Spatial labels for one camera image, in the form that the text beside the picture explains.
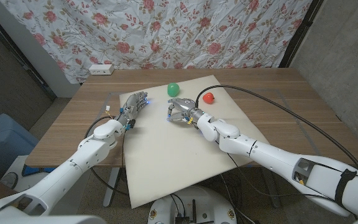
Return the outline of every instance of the red ball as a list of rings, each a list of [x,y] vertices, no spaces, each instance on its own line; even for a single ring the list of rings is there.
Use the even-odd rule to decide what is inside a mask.
[[[212,93],[207,93],[203,96],[203,100],[205,103],[213,103],[214,102],[214,95]]]

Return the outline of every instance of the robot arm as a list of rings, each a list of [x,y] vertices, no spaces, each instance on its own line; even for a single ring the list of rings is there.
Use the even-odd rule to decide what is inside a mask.
[[[84,172],[107,157],[117,145],[116,138],[126,129],[133,128],[134,119],[146,104],[145,92],[128,97],[120,114],[98,126],[91,136],[82,140],[74,155],[62,165],[32,188],[0,199],[0,215],[48,215]]]
[[[325,198],[306,196],[313,202],[338,215],[358,215],[358,170],[343,162],[327,157],[294,154],[275,146],[260,142],[240,133],[234,125],[194,108],[194,101],[172,99],[172,108],[177,108],[189,124],[200,129],[208,141],[216,141],[227,153],[251,158],[258,164],[282,176],[303,194],[320,195]],[[168,120],[179,115],[170,114]]]

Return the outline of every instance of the power strip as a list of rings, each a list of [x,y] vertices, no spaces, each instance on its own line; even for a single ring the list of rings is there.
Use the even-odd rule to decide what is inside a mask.
[[[92,75],[111,75],[114,67],[112,65],[92,65],[89,71]]]

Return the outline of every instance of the white cutting board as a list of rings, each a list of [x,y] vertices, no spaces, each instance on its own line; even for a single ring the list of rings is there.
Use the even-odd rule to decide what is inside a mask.
[[[214,75],[180,82],[177,98],[196,100],[201,90],[219,84]],[[132,208],[235,168],[233,161],[219,149],[218,144],[205,140],[200,130],[185,122],[166,120],[167,100],[172,98],[167,94],[167,85],[139,91],[149,93],[149,105],[140,111],[135,127],[126,132],[124,141]],[[222,118],[236,125],[242,134],[268,143],[225,89],[215,88],[210,92],[215,97],[214,103],[206,104],[200,97],[200,109],[215,119]],[[119,96],[121,106],[131,94]],[[251,161],[244,156],[233,158],[239,166]]]

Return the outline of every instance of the floral fabric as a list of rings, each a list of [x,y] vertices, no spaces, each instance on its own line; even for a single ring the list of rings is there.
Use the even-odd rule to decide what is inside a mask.
[[[0,0],[71,83],[115,69],[277,67],[311,0]]]

